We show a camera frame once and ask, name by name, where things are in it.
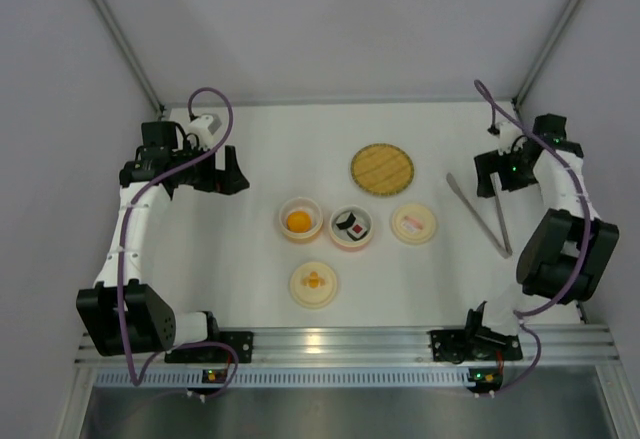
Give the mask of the orange round food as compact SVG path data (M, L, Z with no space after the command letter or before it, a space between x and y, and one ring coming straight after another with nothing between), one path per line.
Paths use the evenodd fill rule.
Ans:
M313 228L313 219L303 210L293 211L286 218L286 226L292 233L303 234Z

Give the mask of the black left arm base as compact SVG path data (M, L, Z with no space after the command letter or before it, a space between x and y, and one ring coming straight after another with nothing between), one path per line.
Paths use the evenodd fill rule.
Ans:
M252 362L254 333L249 330L222 330L217 341L226 345L221 346L198 346L184 348L180 346L164 356L164 362L168 364L214 364L234 362L233 354L228 351L232 349L239 364Z

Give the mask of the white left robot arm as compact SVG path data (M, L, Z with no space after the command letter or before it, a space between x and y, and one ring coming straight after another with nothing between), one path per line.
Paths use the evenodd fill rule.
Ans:
M217 168L216 114L192 117L187 126L145 122L143 143L119 173L120 206L105 263L94 285L82 289L76 309L102 356L165 352L220 336L212 313L177 314L151 286L160 226L175 191L234 195L249 188L234 146L224 148Z

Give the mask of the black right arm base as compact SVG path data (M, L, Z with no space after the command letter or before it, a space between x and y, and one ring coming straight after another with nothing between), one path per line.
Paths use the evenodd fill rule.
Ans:
M517 335L504 335L483 324L486 302L469 309L462 328L429 332L435 362L461 364L474 361L519 361L523 359Z

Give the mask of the sushi roll red centre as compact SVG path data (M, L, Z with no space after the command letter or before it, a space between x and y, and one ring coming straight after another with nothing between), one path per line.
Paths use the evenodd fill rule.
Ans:
M363 240L369 234L369 227L366 223L356 219L347 229L347 236L354 242Z

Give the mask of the sushi roll green centre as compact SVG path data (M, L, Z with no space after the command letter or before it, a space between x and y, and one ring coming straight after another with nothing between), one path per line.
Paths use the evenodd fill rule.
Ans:
M344 211L335 219L335 226L339 230L347 230L351 228L356 221L357 218L352 211Z

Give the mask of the cream lid orange handle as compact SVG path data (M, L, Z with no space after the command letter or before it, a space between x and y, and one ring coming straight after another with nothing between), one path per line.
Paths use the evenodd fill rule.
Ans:
M329 305L339 290L334 270L325 263L312 261L299 266L289 280L292 299L301 307L321 309Z

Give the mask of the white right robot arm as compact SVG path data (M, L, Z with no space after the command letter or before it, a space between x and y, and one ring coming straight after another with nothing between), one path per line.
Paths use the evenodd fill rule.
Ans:
M503 119L492 125L496 149L475 157L480 198L498 192L539 188L544 213L519 255L516 282L484 305L483 324L511 335L529 318L523 299L538 296L552 304L589 300L619 240L616 225L603 221L589 198L580 144L568 140L566 119L546 114L529 133Z

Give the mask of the cream lid pink handle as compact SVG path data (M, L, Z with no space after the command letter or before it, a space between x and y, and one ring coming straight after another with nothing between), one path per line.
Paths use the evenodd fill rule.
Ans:
M438 230L435 214L419 203L408 203L398 207L391 216L390 225L395 237L409 245L429 242Z

